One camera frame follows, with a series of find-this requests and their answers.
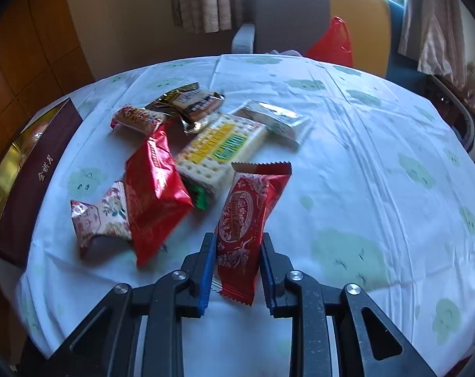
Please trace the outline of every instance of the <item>white tablecloth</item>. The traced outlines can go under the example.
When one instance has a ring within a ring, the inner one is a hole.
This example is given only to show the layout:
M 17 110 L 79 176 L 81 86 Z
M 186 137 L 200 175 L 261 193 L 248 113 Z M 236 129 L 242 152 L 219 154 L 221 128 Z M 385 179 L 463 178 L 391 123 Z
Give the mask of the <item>white tablecloth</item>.
M 472 350 L 475 166 L 432 104 L 378 77 L 302 57 L 225 55 L 126 72 L 74 95 L 86 118 L 47 190 L 14 299 L 45 355 L 114 284 L 155 282 L 214 230 L 224 197 L 190 213 L 168 251 L 137 269 L 121 241 L 96 242 L 81 260 L 70 219 L 69 200 L 100 199 L 140 144 L 136 132 L 110 129 L 113 113 L 196 81 L 225 94 L 224 112 L 257 99 L 316 120 L 299 148 L 270 136 L 254 157 L 293 166 L 266 224 L 276 251 L 321 283 L 354 281 L 370 291 L 438 375 Z M 257 288 L 252 307 L 212 292 L 205 316 L 183 321 L 186 375 L 288 375 L 291 320 L 270 317 Z

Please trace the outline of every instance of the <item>table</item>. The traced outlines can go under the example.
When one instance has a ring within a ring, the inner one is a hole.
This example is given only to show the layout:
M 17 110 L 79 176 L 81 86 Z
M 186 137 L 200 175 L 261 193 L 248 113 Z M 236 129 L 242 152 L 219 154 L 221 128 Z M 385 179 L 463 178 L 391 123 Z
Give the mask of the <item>table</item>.
M 254 157 L 292 162 L 266 224 L 276 251 L 322 283 L 356 281 L 370 291 L 438 375 L 473 349 L 475 166 L 431 103 L 373 75 L 302 57 L 223 55 L 125 72 L 73 96 L 85 119 L 48 187 L 12 298 L 46 356 L 114 284 L 155 282 L 214 230 L 224 196 L 191 212 L 167 252 L 137 269 L 119 240 L 95 242 L 81 260 L 70 219 L 69 200 L 100 199 L 141 142 L 129 129 L 110 129 L 113 113 L 189 82 L 223 93 L 224 112 L 257 99 L 316 120 L 298 148 L 269 136 Z M 176 153 L 176 140 L 170 145 Z M 251 307 L 212 292 L 206 315 L 184 319 L 183 329 L 186 375 L 288 375 L 291 320 L 269 316 L 260 282 Z

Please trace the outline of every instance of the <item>shiny red wrapper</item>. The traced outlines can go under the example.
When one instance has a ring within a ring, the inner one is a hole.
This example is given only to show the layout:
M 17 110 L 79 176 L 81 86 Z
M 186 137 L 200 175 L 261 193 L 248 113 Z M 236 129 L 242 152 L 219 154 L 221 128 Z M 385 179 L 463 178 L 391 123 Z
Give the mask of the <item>shiny red wrapper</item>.
M 193 208 L 176 171 L 164 127 L 148 137 L 128 159 L 124 184 L 137 265 L 142 266 Z
M 251 305 L 263 227 L 292 173 L 290 163 L 233 163 L 231 191 L 215 230 L 219 293 Z

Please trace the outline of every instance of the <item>chair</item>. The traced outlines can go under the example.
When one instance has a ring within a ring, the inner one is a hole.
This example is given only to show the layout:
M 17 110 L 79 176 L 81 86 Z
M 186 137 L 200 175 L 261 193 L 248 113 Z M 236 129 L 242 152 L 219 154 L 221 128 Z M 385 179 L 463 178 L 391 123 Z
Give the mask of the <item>chair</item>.
M 252 23 L 232 42 L 233 54 L 296 50 L 304 54 L 342 18 L 351 34 L 354 67 L 381 76 L 420 95 L 426 75 L 397 53 L 403 7 L 391 0 L 248 0 Z

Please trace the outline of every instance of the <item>round table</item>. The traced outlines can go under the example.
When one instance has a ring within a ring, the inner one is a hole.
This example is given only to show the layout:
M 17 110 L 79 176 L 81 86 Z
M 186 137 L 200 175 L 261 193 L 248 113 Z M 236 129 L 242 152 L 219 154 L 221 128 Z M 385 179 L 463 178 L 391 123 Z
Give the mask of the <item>round table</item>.
M 98 201 L 141 143 L 130 129 L 111 130 L 113 113 L 189 82 L 223 93 L 223 112 L 257 99 L 312 115 L 301 146 L 271 134 L 253 158 L 292 162 L 266 224 L 276 251 L 321 283 L 370 291 L 445 374 L 475 344 L 473 162 L 427 99 L 364 72 L 274 55 L 177 60 L 70 95 L 84 121 L 48 187 L 14 298 L 40 350 L 51 355 L 116 283 L 157 281 L 214 230 L 225 196 L 185 217 L 167 252 L 138 269 L 119 240 L 95 242 L 81 260 L 70 218 L 70 199 Z M 170 145 L 176 153 L 176 138 Z M 203 318 L 183 320 L 185 373 L 287 376 L 290 338 L 291 320 L 269 315 L 260 281 L 251 307 L 212 292 Z

